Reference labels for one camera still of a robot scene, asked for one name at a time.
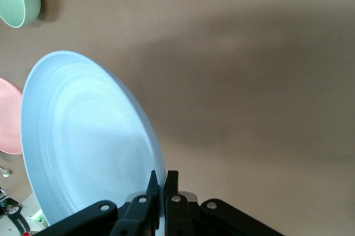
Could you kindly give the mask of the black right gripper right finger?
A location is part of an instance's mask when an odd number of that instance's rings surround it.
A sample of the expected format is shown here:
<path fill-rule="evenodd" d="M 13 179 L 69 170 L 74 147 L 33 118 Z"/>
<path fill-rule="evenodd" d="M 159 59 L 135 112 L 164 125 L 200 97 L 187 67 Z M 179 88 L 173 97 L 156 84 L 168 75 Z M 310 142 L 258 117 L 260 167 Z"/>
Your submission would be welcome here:
<path fill-rule="evenodd" d="M 195 194 L 179 191 L 178 181 L 179 172 L 169 171 L 164 185 L 165 235 L 281 235 L 220 199 L 198 204 Z"/>

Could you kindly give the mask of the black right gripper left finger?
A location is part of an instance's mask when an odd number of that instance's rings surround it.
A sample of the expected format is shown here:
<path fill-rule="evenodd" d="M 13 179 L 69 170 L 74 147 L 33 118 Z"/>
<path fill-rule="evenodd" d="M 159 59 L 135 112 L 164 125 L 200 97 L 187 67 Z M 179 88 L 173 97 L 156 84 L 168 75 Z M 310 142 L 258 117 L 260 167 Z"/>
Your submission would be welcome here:
<path fill-rule="evenodd" d="M 49 226 L 38 235 L 154 235 L 159 228 L 160 198 L 156 172 L 146 192 L 117 207 L 99 201 Z"/>

